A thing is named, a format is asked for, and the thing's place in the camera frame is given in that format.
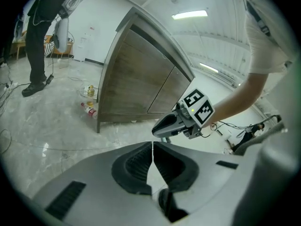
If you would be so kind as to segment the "person's right forearm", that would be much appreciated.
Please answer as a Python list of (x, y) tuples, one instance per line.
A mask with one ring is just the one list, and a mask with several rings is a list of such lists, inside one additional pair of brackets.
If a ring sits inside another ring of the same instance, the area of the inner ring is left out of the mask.
[(248, 74), (246, 80), (231, 95), (214, 105), (215, 112), (203, 127), (227, 119), (251, 107), (260, 97), (267, 78), (267, 74)]

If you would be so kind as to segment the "striped black white clothing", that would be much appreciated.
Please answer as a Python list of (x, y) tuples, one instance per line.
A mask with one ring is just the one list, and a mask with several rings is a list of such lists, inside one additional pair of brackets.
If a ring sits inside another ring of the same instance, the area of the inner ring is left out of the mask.
[(54, 48), (55, 48), (54, 42), (45, 43), (44, 44), (44, 57), (47, 57), (50, 54), (52, 54), (54, 51)]

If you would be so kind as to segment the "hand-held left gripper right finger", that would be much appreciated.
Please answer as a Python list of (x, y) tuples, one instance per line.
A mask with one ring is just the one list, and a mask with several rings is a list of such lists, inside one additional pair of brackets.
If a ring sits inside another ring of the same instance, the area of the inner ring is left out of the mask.
[(158, 203), (165, 215), (189, 215), (207, 204), (239, 166), (252, 166), (256, 149), (244, 156), (210, 153), (164, 142), (153, 143), (154, 163), (167, 188)]

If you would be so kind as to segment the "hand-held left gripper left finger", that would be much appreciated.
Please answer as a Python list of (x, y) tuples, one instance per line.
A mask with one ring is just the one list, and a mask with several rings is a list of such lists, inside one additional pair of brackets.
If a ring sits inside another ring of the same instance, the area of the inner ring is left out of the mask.
[(85, 158), (33, 200), (63, 226), (169, 226), (147, 184), (151, 146), (147, 141)]

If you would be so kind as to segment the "dark wooden vanity cabinet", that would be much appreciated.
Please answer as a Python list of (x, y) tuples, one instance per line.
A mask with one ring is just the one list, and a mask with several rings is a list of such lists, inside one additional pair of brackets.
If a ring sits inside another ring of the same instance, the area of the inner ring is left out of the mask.
[(148, 16), (131, 8), (116, 28), (104, 62), (97, 122), (159, 119), (193, 79), (175, 43)]

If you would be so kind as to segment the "ceiling light panel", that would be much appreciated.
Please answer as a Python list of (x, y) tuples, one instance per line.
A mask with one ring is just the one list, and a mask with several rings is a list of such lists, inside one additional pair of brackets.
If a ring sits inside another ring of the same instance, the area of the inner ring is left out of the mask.
[(172, 15), (174, 20), (186, 19), (186, 18), (195, 18), (195, 17), (207, 17), (208, 14), (205, 10), (196, 10), (196, 11), (188, 11), (183, 13), (178, 13)]
[(199, 63), (199, 65), (202, 66), (202, 67), (204, 67), (204, 68), (206, 68), (206, 69), (208, 69), (208, 70), (211, 70), (211, 71), (213, 71), (213, 72), (215, 72), (215, 73), (218, 73), (218, 72), (219, 72), (217, 69), (215, 69), (215, 68), (213, 68), (213, 67), (210, 67), (210, 66), (208, 66), (208, 65), (206, 65), (206, 64)]

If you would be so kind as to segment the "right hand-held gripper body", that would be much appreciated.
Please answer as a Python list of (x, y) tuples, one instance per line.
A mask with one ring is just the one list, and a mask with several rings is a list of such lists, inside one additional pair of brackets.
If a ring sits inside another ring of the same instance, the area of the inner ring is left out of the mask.
[(188, 139), (202, 136), (201, 129), (215, 112), (208, 97), (198, 88), (177, 102), (175, 111), (184, 123), (181, 130)]

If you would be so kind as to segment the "white water dispenser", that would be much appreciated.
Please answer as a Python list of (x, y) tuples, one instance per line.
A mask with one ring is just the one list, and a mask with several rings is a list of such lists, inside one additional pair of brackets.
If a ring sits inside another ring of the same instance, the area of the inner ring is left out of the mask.
[(88, 48), (90, 42), (90, 35), (87, 33), (82, 34), (76, 41), (74, 50), (74, 60), (84, 62), (88, 55)]

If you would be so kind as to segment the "clear bottle with red label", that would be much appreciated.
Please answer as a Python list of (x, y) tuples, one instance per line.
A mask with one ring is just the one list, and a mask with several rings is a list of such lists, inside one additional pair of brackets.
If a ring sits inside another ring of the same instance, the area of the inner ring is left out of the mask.
[(84, 109), (84, 111), (91, 117), (94, 119), (97, 119), (98, 113), (97, 110), (94, 107), (91, 107), (89, 104), (87, 103), (81, 103), (82, 108)]

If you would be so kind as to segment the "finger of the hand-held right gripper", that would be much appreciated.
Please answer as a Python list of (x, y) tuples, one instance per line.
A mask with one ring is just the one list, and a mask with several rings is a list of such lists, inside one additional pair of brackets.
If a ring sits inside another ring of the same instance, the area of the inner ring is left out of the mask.
[(155, 124), (155, 128), (166, 128), (166, 127), (178, 127), (182, 126), (183, 122), (180, 120), (177, 114), (166, 114), (160, 120), (158, 120)]
[(166, 127), (154, 127), (152, 129), (152, 134), (155, 137), (173, 137), (181, 133), (183, 130), (185, 130), (186, 127), (183, 123), (176, 123), (173, 125), (168, 125)]

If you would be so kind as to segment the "person's white shirt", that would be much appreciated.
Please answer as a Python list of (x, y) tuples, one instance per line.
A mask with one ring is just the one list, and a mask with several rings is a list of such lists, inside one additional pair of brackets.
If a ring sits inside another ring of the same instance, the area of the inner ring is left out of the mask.
[(272, 0), (245, 0), (245, 30), (251, 61), (250, 73), (280, 73), (300, 52), (297, 38), (282, 11)]

